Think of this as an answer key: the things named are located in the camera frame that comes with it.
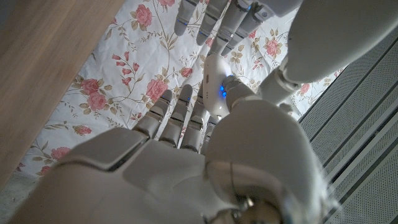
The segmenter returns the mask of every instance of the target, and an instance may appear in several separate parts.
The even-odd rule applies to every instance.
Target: robot finger
[[[175,20],[175,25],[174,25],[175,34],[177,34],[178,36],[181,36],[185,32],[185,29],[187,28],[189,20],[192,17],[193,11],[195,10],[198,3],[199,3],[199,0],[182,0],[181,1],[180,7],[178,9],[177,18]]]
[[[197,35],[197,44],[203,45],[212,32],[216,22],[220,19],[228,0],[210,0],[206,7],[199,33]]]
[[[205,105],[203,104],[203,84],[200,85],[198,98],[193,106],[191,118],[185,130],[184,137],[181,142],[181,149],[189,149],[199,152],[201,142],[201,132],[203,131],[203,119],[207,114]]]
[[[264,5],[254,3],[252,8],[244,17],[242,23],[234,33],[232,39],[226,44],[221,56],[230,53],[240,41],[245,39],[250,33],[255,31],[266,19],[273,16],[273,12]]]
[[[177,100],[170,119],[167,121],[166,127],[162,135],[160,135],[159,141],[172,147],[178,146],[178,140],[180,139],[191,96],[192,86],[185,85],[181,90],[180,97]]]
[[[154,138],[166,115],[172,97],[173,93],[171,90],[164,91],[153,107],[133,127],[133,130],[144,133],[148,138]]]
[[[221,54],[226,44],[242,23],[252,6],[253,0],[232,0],[221,21],[215,41],[211,45],[210,54]]]
[[[218,123],[219,119],[214,118],[212,116],[209,117],[209,120],[207,122],[207,128],[206,128],[206,134],[205,134],[205,139],[203,140],[203,145],[201,146],[200,149],[200,154],[205,155],[206,154],[206,148],[209,144],[211,134],[213,133],[213,130]]]

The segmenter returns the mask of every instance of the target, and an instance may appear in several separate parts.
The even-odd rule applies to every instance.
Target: white plastic casing
[[[223,80],[232,75],[231,67],[219,55],[209,55],[203,71],[203,104],[214,117],[229,114],[221,86]]]

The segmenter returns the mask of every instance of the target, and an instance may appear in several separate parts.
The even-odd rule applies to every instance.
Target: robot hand
[[[230,114],[209,119],[201,149],[201,91],[176,149],[189,85],[153,140],[172,99],[166,90],[132,130],[109,130],[59,160],[10,223],[319,221],[326,188],[299,124],[234,76],[222,86]]]
[[[230,53],[235,46],[272,17],[284,16],[298,8],[302,0],[232,0],[221,21],[209,54]],[[175,21],[174,32],[182,35],[199,0],[182,0]],[[228,4],[228,0],[210,0],[197,35],[197,44],[203,45]]]

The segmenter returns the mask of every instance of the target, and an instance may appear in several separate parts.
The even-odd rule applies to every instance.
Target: robot fingertip
[[[170,101],[172,101],[173,93],[171,90],[166,90],[163,92],[161,97],[170,102]]]

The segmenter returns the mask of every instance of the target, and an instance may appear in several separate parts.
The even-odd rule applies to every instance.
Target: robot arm
[[[153,140],[172,99],[166,90],[132,130],[114,128],[60,160],[11,223],[318,221],[326,187],[299,124],[236,77],[223,87],[230,114],[210,119],[202,154],[200,96],[176,149],[189,85]]]
[[[197,2],[182,1],[177,34],[183,33]],[[398,3],[305,0],[289,34],[288,60],[255,94],[231,76],[217,54],[265,20],[262,10],[281,16],[300,1],[250,2],[233,0],[226,17],[237,14],[236,20],[221,22],[211,50],[216,54],[205,60],[203,89],[182,150],[176,147],[192,94],[188,85],[159,141],[153,137],[168,110],[170,90],[132,130],[107,131],[60,160],[11,223],[318,223],[326,197],[320,165],[300,125],[277,104],[302,83],[325,76],[374,46],[398,24]],[[210,1],[199,44],[226,5],[227,0]],[[352,18],[359,7],[364,13]],[[336,15],[338,21],[331,22]],[[240,38],[229,39],[229,34]],[[304,40],[317,47],[306,49]],[[336,54],[345,48],[347,54]],[[206,110],[213,117],[200,149]]]

